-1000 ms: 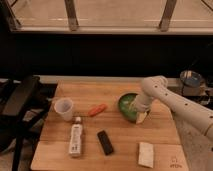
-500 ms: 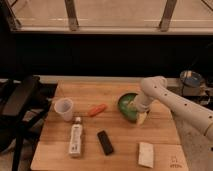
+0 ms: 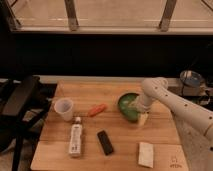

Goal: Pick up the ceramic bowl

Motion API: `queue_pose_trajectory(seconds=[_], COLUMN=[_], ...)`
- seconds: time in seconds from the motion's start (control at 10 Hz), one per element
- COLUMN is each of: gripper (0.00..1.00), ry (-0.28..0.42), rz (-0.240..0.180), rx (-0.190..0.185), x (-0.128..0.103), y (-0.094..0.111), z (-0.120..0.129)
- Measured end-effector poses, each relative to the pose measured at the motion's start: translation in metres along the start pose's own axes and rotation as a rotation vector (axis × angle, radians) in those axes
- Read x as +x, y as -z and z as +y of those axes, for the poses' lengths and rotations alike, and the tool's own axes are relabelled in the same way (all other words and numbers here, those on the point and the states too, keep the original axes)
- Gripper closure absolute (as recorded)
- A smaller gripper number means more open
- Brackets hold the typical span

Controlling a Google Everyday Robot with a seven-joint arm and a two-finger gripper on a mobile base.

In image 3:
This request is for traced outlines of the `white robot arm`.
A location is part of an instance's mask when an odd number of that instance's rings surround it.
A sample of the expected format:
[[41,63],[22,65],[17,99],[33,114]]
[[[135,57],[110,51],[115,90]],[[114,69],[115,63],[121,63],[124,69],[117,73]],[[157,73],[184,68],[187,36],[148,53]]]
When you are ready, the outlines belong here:
[[170,92],[166,78],[146,78],[142,81],[141,93],[135,101],[136,109],[145,113],[155,100],[166,105],[208,140],[213,140],[213,112]]

